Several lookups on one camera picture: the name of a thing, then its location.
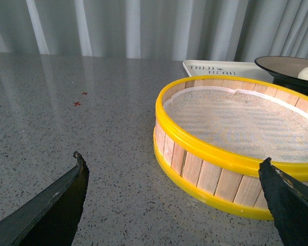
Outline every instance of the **dark bowl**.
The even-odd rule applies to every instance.
[[[273,84],[308,96],[308,80],[298,78],[300,71],[308,67],[308,59],[287,56],[263,56],[255,59],[255,64],[274,77]]]

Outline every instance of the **gray speckled countertop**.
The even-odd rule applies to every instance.
[[[282,245],[272,221],[211,208],[158,165],[155,101],[184,76],[180,61],[0,53],[0,220],[77,150],[90,177],[73,245]]]

